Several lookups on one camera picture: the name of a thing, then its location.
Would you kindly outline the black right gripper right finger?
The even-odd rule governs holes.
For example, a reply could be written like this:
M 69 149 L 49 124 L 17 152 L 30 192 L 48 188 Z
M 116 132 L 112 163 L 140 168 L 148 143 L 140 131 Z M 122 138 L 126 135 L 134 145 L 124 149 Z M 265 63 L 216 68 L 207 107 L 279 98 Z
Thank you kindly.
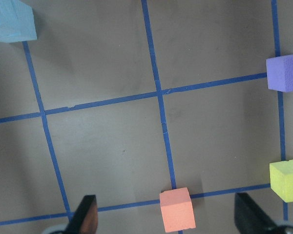
M 241 234 L 278 234 L 276 223 L 247 194 L 234 197 L 234 223 Z

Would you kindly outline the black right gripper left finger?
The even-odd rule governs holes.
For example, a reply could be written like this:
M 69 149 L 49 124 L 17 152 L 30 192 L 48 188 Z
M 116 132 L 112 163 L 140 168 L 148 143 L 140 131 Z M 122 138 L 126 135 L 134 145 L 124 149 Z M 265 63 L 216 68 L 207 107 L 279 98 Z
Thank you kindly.
M 85 195 L 65 229 L 66 234 L 95 234 L 98 207 L 95 195 Z

